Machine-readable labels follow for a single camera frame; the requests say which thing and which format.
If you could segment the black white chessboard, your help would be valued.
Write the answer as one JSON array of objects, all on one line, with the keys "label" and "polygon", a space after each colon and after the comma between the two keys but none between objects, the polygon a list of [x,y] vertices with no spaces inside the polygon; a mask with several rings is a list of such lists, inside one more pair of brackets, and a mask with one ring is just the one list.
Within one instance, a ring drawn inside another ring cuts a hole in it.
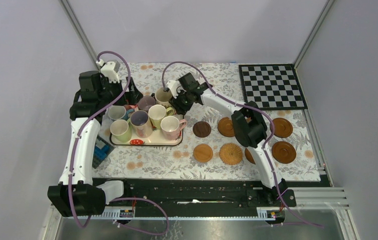
[{"label": "black white chessboard", "polygon": [[292,64],[240,64],[245,102],[265,110],[304,110],[306,100]]}]

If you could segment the light bamboo coaster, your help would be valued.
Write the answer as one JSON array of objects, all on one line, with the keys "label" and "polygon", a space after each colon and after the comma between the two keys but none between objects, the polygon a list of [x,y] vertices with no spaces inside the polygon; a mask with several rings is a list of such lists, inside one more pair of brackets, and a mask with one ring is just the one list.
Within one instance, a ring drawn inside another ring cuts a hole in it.
[{"label": "light bamboo coaster", "polygon": [[213,158],[213,150],[207,144],[199,144],[193,150],[194,158],[200,163],[207,163]]}]

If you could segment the white cup pink front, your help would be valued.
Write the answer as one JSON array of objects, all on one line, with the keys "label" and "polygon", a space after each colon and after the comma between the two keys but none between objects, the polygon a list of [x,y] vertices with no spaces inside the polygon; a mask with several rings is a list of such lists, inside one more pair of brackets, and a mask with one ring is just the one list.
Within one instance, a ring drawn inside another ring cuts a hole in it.
[{"label": "white cup pink front", "polygon": [[177,140],[180,132],[187,125],[185,119],[178,119],[175,116],[167,116],[162,119],[160,127],[164,138],[167,140]]}]

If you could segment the brown ridged wooden coaster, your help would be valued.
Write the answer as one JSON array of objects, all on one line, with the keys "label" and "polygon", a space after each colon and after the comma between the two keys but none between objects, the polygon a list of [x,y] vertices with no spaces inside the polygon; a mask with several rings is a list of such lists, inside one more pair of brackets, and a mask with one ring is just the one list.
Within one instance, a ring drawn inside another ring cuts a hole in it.
[{"label": "brown ridged wooden coaster", "polygon": [[250,153],[250,151],[248,150],[248,148],[246,148],[246,149],[244,150],[244,154],[245,154],[246,159],[247,159],[251,164],[254,164],[254,165],[255,165],[255,161],[254,161],[254,159],[253,159],[253,156],[252,156],[252,154]]}]

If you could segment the woven rattan coaster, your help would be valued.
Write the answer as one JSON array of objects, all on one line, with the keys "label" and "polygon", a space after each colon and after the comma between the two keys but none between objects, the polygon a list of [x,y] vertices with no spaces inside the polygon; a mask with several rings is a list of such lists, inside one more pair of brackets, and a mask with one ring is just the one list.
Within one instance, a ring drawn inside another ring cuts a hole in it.
[{"label": "woven rattan coaster", "polygon": [[224,144],[219,151],[219,157],[226,165],[237,165],[243,160],[241,147],[234,143]]}]

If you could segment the large cream cup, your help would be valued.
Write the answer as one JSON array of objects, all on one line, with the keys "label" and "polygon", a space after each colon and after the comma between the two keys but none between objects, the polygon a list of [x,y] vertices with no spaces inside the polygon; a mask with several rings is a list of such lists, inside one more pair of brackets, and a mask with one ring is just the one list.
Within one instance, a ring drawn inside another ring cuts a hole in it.
[{"label": "large cream cup", "polygon": [[164,91],[161,87],[159,88],[154,95],[157,104],[164,106],[165,108],[171,107],[172,105],[169,103],[169,100],[173,98],[171,91]]}]

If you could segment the cream tray with black rim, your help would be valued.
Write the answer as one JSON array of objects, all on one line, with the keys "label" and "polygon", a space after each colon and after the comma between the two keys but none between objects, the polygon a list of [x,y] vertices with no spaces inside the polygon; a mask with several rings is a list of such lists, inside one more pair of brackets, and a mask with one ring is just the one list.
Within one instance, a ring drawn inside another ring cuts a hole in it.
[{"label": "cream tray with black rim", "polygon": [[[173,114],[173,115],[170,115],[170,116],[175,116],[180,120],[183,119],[182,115],[176,114],[176,113]],[[164,138],[164,135],[162,133],[161,128],[157,129],[152,125],[153,133],[147,138],[141,138],[141,137],[138,137],[135,134],[135,131],[134,131],[132,125],[131,125],[131,129],[132,129],[131,139],[128,142],[119,142],[119,141],[114,140],[112,138],[112,134],[110,133],[110,126],[106,128],[106,129],[109,130],[107,137],[109,138],[110,143],[112,145],[115,145],[115,146],[176,146],[182,141],[183,129],[181,130],[180,135],[179,135],[177,140],[167,140],[167,139]]]}]

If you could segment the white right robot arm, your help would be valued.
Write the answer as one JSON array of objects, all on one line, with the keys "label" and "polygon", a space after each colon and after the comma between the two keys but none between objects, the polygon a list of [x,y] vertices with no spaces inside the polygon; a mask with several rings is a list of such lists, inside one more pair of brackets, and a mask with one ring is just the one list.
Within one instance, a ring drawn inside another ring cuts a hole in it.
[{"label": "white right robot arm", "polygon": [[185,115],[194,104],[200,104],[231,118],[236,140],[251,153],[260,173],[264,201],[276,206],[283,200],[287,184],[276,171],[268,145],[271,137],[267,130],[274,130],[274,125],[265,123],[267,114],[255,102],[243,103],[221,95],[208,82],[197,81],[191,73],[164,82],[163,86],[172,94],[169,102],[178,114]]}]

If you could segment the purple cup dark handle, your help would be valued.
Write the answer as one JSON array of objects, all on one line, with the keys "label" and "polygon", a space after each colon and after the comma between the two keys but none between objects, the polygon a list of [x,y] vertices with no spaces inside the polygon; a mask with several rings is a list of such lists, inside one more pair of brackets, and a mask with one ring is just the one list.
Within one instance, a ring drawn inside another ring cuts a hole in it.
[{"label": "purple cup dark handle", "polygon": [[149,109],[156,104],[156,100],[152,96],[143,96],[137,103],[138,109],[148,112]]}]

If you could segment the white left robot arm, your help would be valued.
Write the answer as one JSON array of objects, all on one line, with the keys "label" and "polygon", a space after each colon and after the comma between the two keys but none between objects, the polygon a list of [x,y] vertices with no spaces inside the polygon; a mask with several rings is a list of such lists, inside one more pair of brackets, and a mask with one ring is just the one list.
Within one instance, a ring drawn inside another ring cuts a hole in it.
[{"label": "white left robot arm", "polygon": [[66,165],[57,185],[48,188],[47,196],[63,217],[101,215],[112,200],[127,205],[132,193],[121,180],[93,185],[91,174],[95,145],[101,128],[104,106],[116,97],[117,106],[134,105],[142,94],[129,78],[129,88],[110,82],[105,74],[92,70],[79,75],[80,89],[70,108],[71,141]]}]

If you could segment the white cup yellow handle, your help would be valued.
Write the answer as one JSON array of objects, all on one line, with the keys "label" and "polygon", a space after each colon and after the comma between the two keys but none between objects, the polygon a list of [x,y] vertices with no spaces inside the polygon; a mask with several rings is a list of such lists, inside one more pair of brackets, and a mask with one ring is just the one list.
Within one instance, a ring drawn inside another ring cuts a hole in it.
[{"label": "white cup yellow handle", "polygon": [[160,129],[161,121],[168,116],[174,115],[176,113],[173,107],[164,107],[163,105],[156,104],[149,108],[148,116],[152,125]]}]

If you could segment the dark walnut coaster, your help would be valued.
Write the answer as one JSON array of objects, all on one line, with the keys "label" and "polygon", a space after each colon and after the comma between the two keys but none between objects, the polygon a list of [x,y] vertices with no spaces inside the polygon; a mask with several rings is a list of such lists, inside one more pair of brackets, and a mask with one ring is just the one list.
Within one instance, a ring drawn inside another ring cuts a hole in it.
[{"label": "dark walnut coaster", "polygon": [[199,138],[205,138],[211,133],[211,126],[206,121],[199,121],[193,126],[193,133]]}]

